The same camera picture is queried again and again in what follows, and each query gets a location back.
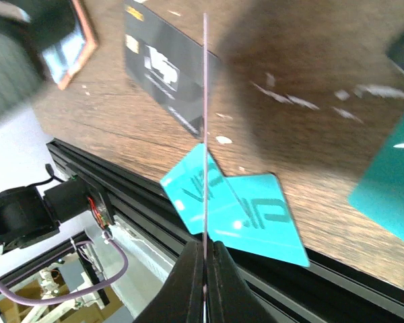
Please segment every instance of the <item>white floor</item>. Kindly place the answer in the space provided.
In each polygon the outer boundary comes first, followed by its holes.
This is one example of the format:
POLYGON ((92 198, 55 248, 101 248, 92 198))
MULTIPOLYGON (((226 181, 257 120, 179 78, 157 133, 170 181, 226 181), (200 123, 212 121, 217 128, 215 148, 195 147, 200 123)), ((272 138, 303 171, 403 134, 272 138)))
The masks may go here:
MULTIPOLYGON (((122 268, 123 261, 112 246, 106 245, 94 220, 86 218, 87 235, 94 241, 94 249, 106 277, 111 277, 122 268)), ((129 268, 123 277, 112 284, 115 293, 136 318, 162 288, 174 262, 133 228, 121 222, 112 227, 114 240, 119 243, 129 260, 129 268)))
MULTIPOLYGON (((54 165, 54 162, 46 143, 52 139, 43 132, 33 109, 28 105, 17 109, 0 122, 0 192, 48 178, 44 165, 54 165)), ((56 184, 52 182, 39 186, 39 191, 42 194, 56 184)), ((0 256, 0 276, 81 231, 83 227, 76 217, 62 224, 60 233, 54 237, 0 256)))

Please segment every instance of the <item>black aluminum profile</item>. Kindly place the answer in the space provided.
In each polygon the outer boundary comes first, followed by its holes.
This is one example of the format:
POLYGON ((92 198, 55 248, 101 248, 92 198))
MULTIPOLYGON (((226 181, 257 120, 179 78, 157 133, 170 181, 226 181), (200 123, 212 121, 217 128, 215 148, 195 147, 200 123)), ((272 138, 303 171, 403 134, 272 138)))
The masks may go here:
MULTIPOLYGON (((105 187, 116 215, 172 259, 192 236, 157 182, 59 140, 48 149, 68 175, 105 187)), ((229 249, 240 274, 279 322, 404 322, 404 290, 307 249, 310 268, 229 249)))
MULTIPOLYGON (((86 241, 89 240, 85 232, 81 232, 75 236, 72 237, 73 241, 75 242, 81 242, 81 241, 86 241)), ((9 284, 9 288, 15 286, 16 284, 22 282, 24 279, 27 279, 28 277, 34 275, 37 273, 40 269, 47 267, 48 265, 52 264, 53 262, 57 261, 61 257, 65 256, 66 254, 69 253, 69 251, 66 251, 69 247, 72 247, 72 244, 69 239, 66 241, 62 242, 61 244, 56 245, 55 247, 52 247, 51 249, 47 250, 40 256, 37 256, 36 258, 33 258, 30 261, 27 261, 25 264, 22 264, 21 266, 15 268, 11 272, 3 275, 0 277, 0 281, 7 285, 9 282, 12 281, 12 283, 9 284), (42 266, 39 266, 42 264, 44 261, 48 260, 50 258, 50 261, 42 266)))
MULTIPOLYGON (((79 261, 81 262, 82 268, 87 273, 87 276, 88 276, 88 278, 90 278, 90 281, 92 282, 93 286, 100 283, 100 279, 96 275, 96 272, 94 271, 92 263, 89 262, 88 260, 86 260, 82 256, 81 250, 78 249, 76 252, 77 252, 77 254, 79 256, 79 261)), ((97 291, 97 293, 99 294, 99 298, 102 300, 103 305, 107 306, 110 302, 109 302, 109 299, 108 299, 108 296, 107 296, 105 290, 104 289, 99 289, 97 291)))

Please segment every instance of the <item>red wire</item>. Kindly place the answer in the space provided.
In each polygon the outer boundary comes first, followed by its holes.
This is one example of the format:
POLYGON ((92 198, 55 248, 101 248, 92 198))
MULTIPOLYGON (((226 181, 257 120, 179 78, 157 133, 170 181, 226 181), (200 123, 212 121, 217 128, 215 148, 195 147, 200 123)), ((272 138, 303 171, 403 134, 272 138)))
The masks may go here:
POLYGON ((90 202, 90 207, 92 208, 92 213, 96 217, 97 222, 99 223, 100 227, 102 229, 104 229, 105 226, 103 224, 102 215, 99 213, 99 210, 97 210, 96 204, 94 203, 94 201, 93 201, 93 199, 91 197, 88 197, 88 201, 90 202))

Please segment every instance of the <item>wood grain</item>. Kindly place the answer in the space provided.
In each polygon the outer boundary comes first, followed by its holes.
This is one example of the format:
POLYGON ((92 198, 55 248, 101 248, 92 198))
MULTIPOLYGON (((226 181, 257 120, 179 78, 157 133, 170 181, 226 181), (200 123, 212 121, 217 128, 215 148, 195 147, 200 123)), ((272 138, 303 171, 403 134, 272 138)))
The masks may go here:
MULTIPOLYGON (((275 173, 306 246, 404 288, 404 242, 347 203, 404 113, 404 100, 353 94, 368 83, 404 91, 404 76, 384 53, 404 30, 404 0, 145 4, 197 42, 202 13, 209 13, 209 47, 224 64, 213 90, 209 146, 225 175, 275 173), (265 87, 266 72, 275 76, 274 92, 320 110, 261 93, 251 82, 265 87), (337 99, 339 89, 351 98, 337 99), (220 145, 218 135, 233 143, 220 145)), ((123 3, 86 5, 100 47, 66 91, 45 90, 36 113, 46 132, 159 180, 197 142, 126 76, 123 3)))

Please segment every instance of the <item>teal mat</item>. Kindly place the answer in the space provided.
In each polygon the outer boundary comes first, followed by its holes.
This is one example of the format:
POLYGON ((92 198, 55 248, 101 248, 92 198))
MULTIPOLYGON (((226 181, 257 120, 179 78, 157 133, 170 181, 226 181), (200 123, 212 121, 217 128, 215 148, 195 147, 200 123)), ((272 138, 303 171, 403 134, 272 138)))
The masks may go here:
MULTIPOLYGON (((197 145, 161 181, 191 234, 203 232, 203 151, 197 145)), ((225 178, 208 158, 208 234, 253 254, 309 266, 305 248, 272 174, 225 178)))
POLYGON ((404 240, 404 117, 349 196, 349 203, 404 240))

